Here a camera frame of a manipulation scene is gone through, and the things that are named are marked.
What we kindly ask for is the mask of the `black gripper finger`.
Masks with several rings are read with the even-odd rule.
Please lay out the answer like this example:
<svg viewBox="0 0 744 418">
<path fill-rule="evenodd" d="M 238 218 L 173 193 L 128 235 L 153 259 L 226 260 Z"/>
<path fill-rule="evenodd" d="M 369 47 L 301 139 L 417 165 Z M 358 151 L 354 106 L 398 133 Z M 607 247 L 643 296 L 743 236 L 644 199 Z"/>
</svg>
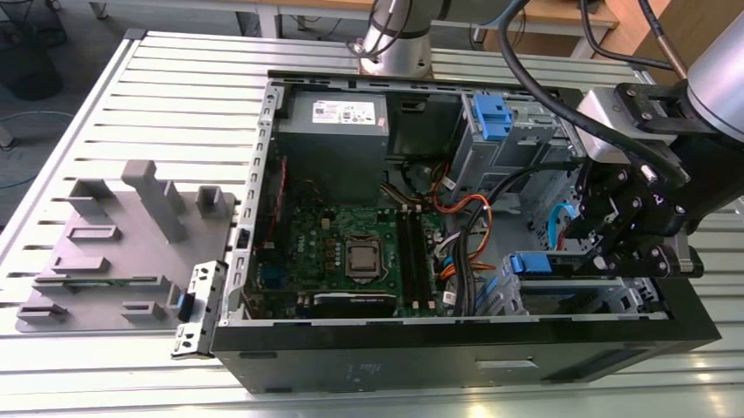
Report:
<svg viewBox="0 0 744 418">
<path fill-rule="evenodd" d="M 569 239 L 587 239 L 593 233 L 611 244 L 644 244 L 645 236 L 632 229 L 643 207 L 633 182 L 628 165 L 583 165 L 576 182 L 579 215 L 567 227 Z"/>
<path fill-rule="evenodd" d="M 580 263 L 584 276 L 624 278 L 698 279 L 704 275 L 704 263 L 688 235 L 652 236 L 635 242 L 625 240 L 613 247 L 597 244 Z"/>
</svg>

